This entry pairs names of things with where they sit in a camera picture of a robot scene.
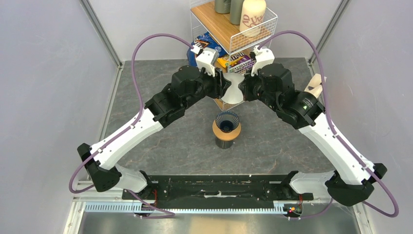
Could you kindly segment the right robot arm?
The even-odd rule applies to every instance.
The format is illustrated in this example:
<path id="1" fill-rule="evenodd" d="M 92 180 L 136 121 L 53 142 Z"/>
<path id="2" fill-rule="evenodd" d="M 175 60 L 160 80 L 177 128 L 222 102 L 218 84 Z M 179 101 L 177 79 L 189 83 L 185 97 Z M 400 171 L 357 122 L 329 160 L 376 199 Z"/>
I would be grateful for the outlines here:
<path id="1" fill-rule="evenodd" d="M 295 89 L 290 70 L 278 63 L 266 65 L 256 74 L 245 73 L 239 88 L 245 101 L 261 101 L 283 122 L 310 139 L 334 166 L 327 173 L 289 173 L 281 186 L 286 199 L 319 193 L 353 206 L 370 197 L 376 179 L 368 170 L 383 178 L 387 168 L 382 163 L 372 163 L 357 150 L 356 157 L 349 152 L 351 144 L 344 146 L 342 142 L 348 140 L 331 131 L 320 101 L 309 92 Z"/>

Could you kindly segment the blue ribbed coffee dripper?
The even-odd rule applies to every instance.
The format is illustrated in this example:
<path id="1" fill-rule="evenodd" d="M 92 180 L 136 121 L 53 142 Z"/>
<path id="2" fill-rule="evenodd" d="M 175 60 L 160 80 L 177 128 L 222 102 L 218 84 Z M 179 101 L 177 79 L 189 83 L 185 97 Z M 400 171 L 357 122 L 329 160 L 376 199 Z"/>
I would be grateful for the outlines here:
<path id="1" fill-rule="evenodd" d="M 240 124 L 240 119 L 235 112 L 223 111 L 215 118 L 215 125 L 224 133 L 234 131 Z"/>

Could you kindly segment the wooden ring dripper stand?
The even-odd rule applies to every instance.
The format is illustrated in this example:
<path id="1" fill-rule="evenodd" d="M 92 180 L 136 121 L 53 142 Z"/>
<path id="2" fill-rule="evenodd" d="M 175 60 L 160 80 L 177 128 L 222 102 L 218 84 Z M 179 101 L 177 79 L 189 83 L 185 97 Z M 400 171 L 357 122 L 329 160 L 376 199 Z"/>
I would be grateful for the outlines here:
<path id="1" fill-rule="evenodd" d="M 219 139 L 223 141 L 231 141 L 236 139 L 242 130 L 242 125 L 239 123 L 238 126 L 235 128 L 235 130 L 232 130 L 231 132 L 223 132 L 216 124 L 216 121 L 213 122 L 212 124 L 212 130 L 214 135 Z"/>

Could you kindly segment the single white paper filter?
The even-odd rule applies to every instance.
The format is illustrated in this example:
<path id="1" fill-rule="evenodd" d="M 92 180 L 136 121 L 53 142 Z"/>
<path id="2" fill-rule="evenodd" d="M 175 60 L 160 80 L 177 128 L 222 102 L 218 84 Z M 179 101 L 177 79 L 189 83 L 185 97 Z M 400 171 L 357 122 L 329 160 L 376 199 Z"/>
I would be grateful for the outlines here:
<path id="1" fill-rule="evenodd" d="M 228 104 L 243 102 L 244 96 L 239 88 L 239 84 L 244 81 L 244 76 L 238 73 L 224 73 L 224 79 L 230 81 L 231 85 L 226 89 L 221 100 Z"/>

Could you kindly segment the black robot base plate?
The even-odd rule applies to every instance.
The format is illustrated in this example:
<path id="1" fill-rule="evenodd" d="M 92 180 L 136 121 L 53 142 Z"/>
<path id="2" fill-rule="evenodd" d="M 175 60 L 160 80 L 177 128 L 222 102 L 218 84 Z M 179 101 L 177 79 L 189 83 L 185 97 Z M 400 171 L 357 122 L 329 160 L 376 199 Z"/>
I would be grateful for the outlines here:
<path id="1" fill-rule="evenodd" d="M 137 195 L 161 209 L 272 208 L 274 201 L 312 201 L 312 193 L 295 192 L 288 175 L 150 175 Z"/>

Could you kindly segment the dark glass carafe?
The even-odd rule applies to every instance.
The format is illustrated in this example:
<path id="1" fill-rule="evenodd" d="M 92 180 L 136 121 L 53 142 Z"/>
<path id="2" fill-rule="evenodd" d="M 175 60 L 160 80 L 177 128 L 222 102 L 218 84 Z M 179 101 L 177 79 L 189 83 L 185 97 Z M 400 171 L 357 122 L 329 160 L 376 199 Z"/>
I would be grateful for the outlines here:
<path id="1" fill-rule="evenodd" d="M 218 137 L 215 137 L 215 144 L 221 149 L 228 149 L 233 143 L 233 140 L 221 140 Z"/>

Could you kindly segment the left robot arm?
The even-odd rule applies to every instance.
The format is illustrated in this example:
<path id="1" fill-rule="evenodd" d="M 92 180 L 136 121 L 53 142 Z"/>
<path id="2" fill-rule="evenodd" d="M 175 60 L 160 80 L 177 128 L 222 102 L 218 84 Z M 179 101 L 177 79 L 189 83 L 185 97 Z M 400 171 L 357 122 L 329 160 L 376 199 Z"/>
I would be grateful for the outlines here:
<path id="1" fill-rule="evenodd" d="M 231 81 L 225 79 L 221 69 L 212 71 L 209 75 L 205 68 L 188 65 L 179 68 L 171 82 L 121 128 L 92 146 L 86 143 L 78 146 L 82 165 L 97 192 L 117 187 L 131 190 L 141 199 L 152 195 L 153 186 L 145 172 L 130 170 L 117 163 L 141 141 L 183 117 L 185 111 L 199 100 L 223 97 Z"/>

